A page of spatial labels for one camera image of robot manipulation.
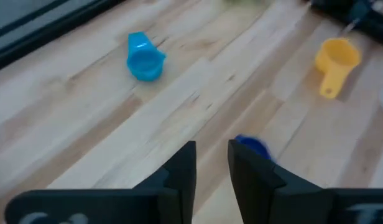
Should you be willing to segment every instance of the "blue object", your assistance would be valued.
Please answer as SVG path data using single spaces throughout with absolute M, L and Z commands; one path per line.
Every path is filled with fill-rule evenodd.
M 260 140 L 258 140 L 256 138 L 249 137 L 249 136 L 245 136 L 242 134 L 236 136 L 236 140 L 240 144 L 247 146 L 249 149 L 253 150 L 258 155 L 262 156 L 263 158 L 270 159 L 273 161 L 272 157 L 269 154 L 269 150 L 267 149 L 266 145 L 263 142 L 261 142 Z
M 129 34 L 127 66 L 138 80 L 151 82 L 158 79 L 165 58 L 143 32 Z

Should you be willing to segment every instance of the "measuring cup handle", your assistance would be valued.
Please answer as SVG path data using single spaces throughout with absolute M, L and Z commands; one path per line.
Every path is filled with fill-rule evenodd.
M 341 91 L 349 71 L 330 69 L 323 79 L 320 94 L 326 98 L 333 99 Z

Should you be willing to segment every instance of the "dark object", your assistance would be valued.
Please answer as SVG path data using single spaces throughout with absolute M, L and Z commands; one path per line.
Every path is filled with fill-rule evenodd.
M 228 160 L 244 224 L 383 223 L 383 189 L 322 189 L 237 141 Z
M 345 25 L 356 19 L 356 6 L 363 16 L 356 29 L 383 42 L 383 0 L 311 0 L 314 10 L 324 12 Z
M 0 68 L 124 0 L 0 0 Z
M 33 190 L 9 202 L 7 224 L 191 224 L 195 142 L 129 190 Z
M 258 155 L 262 156 L 264 159 L 272 160 L 272 156 L 270 156 L 267 146 L 262 141 L 254 137 L 245 136 L 243 134 L 237 135 L 235 140 L 237 140 L 237 142 L 240 144 L 247 146 L 255 153 L 258 153 Z
M 381 224 L 383 189 L 322 189 L 230 140 L 228 160 L 244 224 Z M 5 211 L 7 224 L 191 224 L 195 142 L 129 190 L 35 190 Z

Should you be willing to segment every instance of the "light wood surface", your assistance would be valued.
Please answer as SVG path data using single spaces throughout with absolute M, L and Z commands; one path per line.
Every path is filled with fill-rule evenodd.
M 197 141 L 194 223 L 242 223 L 227 140 L 263 139 L 322 187 L 383 187 L 383 46 L 341 94 L 318 94 L 315 52 L 341 26 L 298 0 L 128 0 L 0 70 L 0 223 L 30 189 L 130 188 Z M 144 31 L 168 56 L 160 80 L 125 66 Z

